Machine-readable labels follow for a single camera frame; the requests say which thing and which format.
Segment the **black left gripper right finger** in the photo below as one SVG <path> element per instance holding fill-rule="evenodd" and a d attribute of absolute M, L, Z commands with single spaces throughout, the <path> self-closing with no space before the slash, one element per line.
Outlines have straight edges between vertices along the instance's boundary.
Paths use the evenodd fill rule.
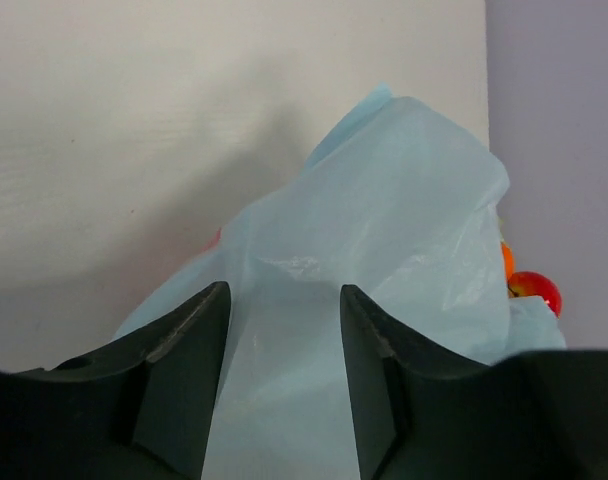
<path fill-rule="evenodd" d="M 340 321 L 364 479 L 608 479 L 608 350 L 463 357 L 346 285 Z"/>

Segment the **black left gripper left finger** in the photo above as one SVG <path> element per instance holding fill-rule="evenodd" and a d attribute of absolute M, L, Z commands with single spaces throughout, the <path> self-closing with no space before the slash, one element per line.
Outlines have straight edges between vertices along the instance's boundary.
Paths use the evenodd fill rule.
<path fill-rule="evenodd" d="M 0 479 L 197 479 L 229 286 L 52 370 L 0 371 Z"/>

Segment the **fake red apple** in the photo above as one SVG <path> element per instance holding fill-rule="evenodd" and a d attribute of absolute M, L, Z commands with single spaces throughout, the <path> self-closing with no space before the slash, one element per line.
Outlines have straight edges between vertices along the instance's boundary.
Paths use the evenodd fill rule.
<path fill-rule="evenodd" d="M 548 277 L 534 271 L 517 271 L 508 279 L 507 287 L 514 298 L 541 297 L 557 317 L 561 316 L 563 298 L 557 285 Z"/>

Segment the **fake orange fruit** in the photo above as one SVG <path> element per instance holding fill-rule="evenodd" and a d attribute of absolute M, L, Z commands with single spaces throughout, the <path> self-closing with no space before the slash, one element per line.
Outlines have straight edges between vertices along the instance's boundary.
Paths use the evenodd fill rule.
<path fill-rule="evenodd" d="M 515 272 L 515 258 L 512 249 L 504 241 L 501 242 L 501 250 L 504 260 L 504 271 L 506 281 L 509 281 Z"/>

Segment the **light blue plastic bag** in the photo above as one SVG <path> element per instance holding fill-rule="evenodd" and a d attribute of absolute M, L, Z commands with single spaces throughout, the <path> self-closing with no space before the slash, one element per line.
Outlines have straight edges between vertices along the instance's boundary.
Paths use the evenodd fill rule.
<path fill-rule="evenodd" d="M 418 100 L 379 88 L 288 185 L 122 324 L 128 334 L 215 281 L 232 308 L 202 475 L 370 477 L 396 429 L 392 365 L 340 319 L 354 285 L 448 350 L 485 365 L 566 343 L 540 298 L 510 299 L 496 207 L 503 164 Z"/>

